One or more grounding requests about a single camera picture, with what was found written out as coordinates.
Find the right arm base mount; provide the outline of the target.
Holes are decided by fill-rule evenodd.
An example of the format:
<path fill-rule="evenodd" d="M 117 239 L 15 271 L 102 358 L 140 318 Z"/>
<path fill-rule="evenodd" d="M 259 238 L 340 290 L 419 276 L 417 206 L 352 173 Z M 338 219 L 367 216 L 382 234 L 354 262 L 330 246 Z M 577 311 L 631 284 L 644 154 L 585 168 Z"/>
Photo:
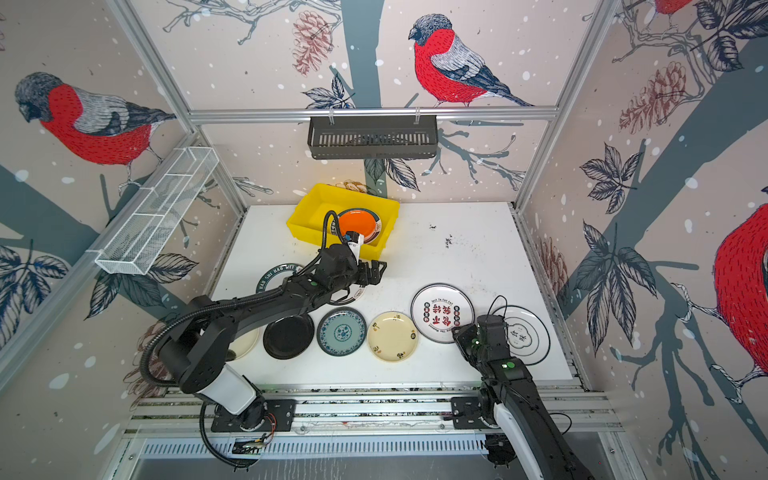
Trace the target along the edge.
<path fill-rule="evenodd" d="M 478 397 L 452 397 L 450 419 L 455 430 L 494 430 L 498 425 L 490 413 L 483 410 Z"/>

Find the white plate thin dark rim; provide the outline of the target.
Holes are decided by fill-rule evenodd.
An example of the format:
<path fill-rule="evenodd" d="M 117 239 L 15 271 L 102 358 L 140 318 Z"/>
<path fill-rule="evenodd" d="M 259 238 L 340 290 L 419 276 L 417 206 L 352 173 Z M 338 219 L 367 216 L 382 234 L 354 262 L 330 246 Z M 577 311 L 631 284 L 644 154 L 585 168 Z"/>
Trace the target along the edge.
<path fill-rule="evenodd" d="M 504 309 L 506 340 L 513 357 L 526 366 L 543 363 L 551 351 L 552 339 L 544 322 L 533 312 L 518 306 Z"/>

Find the white plate red characters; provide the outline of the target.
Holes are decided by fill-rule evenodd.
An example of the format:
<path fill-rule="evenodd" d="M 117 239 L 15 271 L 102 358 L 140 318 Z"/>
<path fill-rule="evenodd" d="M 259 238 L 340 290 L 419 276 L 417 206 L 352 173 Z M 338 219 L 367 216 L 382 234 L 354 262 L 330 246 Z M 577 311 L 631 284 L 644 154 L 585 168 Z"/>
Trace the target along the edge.
<path fill-rule="evenodd" d="M 440 344 L 453 343 L 454 329 L 475 322 L 475 309 L 469 297 L 446 283 L 421 288 L 411 301 L 410 311 L 420 334 Z"/>

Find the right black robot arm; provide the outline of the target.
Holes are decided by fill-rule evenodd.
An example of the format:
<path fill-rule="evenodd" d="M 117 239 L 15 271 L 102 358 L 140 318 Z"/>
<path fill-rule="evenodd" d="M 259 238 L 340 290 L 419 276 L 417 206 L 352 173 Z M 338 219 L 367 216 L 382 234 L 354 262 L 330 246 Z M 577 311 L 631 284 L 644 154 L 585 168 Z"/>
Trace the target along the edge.
<path fill-rule="evenodd" d="M 481 374 L 481 417 L 498 426 L 529 479 L 592 479 L 552 420 L 532 374 L 512 355 L 507 323 L 482 315 L 452 329 L 462 357 Z"/>

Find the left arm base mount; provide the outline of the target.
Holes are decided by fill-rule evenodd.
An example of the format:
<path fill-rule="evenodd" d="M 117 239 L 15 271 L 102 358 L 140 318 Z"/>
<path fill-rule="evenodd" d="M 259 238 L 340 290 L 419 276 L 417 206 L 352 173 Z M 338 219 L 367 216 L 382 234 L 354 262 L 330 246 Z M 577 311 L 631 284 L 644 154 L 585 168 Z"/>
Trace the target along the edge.
<path fill-rule="evenodd" d="M 239 415 L 217 406 L 211 430 L 215 433 L 289 432 L 295 417 L 297 402 L 292 399 L 258 399 L 253 408 Z"/>

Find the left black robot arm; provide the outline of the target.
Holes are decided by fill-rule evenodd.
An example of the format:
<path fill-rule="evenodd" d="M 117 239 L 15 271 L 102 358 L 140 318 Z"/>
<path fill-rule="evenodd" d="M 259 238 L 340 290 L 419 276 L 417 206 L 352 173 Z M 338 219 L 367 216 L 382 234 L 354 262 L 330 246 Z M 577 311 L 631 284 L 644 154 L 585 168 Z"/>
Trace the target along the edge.
<path fill-rule="evenodd" d="M 239 415 L 254 407 L 260 392 L 228 366 L 232 342 L 287 317 L 313 312 L 353 285 L 377 285 L 386 269 L 384 261 L 361 260 L 350 244 L 333 244 L 275 289 L 219 301 L 201 296 L 201 307 L 168 323 L 149 341 L 139 372 L 150 385 L 177 387 Z"/>

